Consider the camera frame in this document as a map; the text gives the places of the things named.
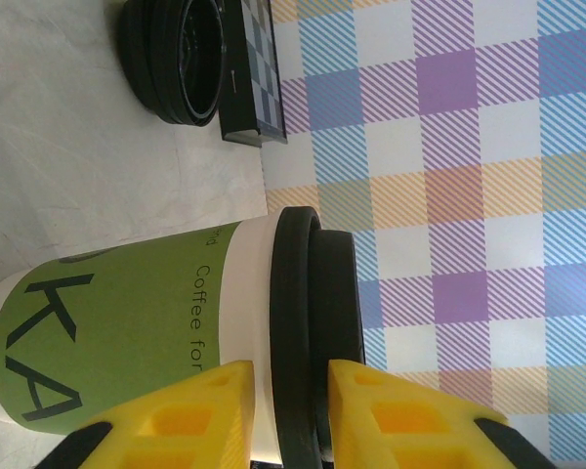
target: black plastic lid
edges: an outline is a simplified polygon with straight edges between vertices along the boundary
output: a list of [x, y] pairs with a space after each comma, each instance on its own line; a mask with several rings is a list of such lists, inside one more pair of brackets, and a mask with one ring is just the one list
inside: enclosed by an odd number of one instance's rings
[[128, 0], [116, 40], [124, 74], [145, 107], [169, 123], [210, 122], [226, 66], [216, 0]]
[[352, 236], [322, 231], [310, 207], [285, 208], [275, 232], [270, 287], [273, 407], [282, 463], [286, 469], [321, 469], [322, 453], [331, 454], [328, 362], [363, 360]]

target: marble surface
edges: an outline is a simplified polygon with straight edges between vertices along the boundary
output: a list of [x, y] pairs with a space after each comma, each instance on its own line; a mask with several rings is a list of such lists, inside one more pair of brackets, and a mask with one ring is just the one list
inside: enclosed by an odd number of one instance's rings
[[[260, 153], [132, 95], [117, 3], [0, 0], [0, 280], [46, 260], [267, 212]], [[0, 423], [0, 469], [57, 442]]]

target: black cup lid stack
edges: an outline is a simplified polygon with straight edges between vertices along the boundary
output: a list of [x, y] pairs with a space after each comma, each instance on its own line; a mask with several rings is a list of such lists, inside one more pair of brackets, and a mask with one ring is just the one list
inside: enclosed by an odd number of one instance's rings
[[133, 92], [162, 120], [211, 121], [226, 66], [216, 0], [128, 0], [117, 24], [117, 50]]

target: black box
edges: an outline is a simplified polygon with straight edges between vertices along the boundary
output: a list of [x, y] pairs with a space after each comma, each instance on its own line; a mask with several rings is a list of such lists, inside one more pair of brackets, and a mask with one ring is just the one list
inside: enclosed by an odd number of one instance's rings
[[221, 0], [227, 75], [219, 105], [222, 138], [260, 147], [286, 143], [269, 0]]

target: plaid tablecloth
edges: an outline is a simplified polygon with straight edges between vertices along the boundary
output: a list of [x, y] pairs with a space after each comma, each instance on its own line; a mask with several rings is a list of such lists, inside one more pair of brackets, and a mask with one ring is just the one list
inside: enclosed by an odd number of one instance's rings
[[586, 461], [586, 1], [272, 12], [269, 207], [355, 233], [368, 363]]

